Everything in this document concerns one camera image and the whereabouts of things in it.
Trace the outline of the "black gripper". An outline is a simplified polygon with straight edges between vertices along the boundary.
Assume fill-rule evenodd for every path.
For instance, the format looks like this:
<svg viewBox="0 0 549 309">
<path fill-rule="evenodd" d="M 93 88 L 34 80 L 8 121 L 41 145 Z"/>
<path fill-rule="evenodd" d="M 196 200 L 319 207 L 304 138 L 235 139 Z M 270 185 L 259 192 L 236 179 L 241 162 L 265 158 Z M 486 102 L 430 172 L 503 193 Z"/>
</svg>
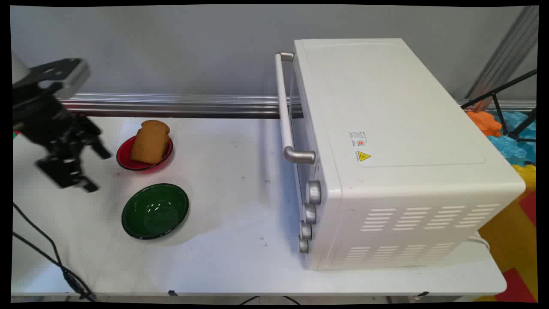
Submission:
<svg viewBox="0 0 549 309">
<path fill-rule="evenodd" d="M 98 125 L 84 114 L 72 113 L 53 94 L 53 88 L 14 88 L 12 90 L 13 129 L 32 143 L 42 146 L 47 156 L 36 167 L 60 188 L 78 187 L 96 192 L 80 164 L 85 146 L 102 159 L 112 157 L 104 146 Z"/>
</svg>

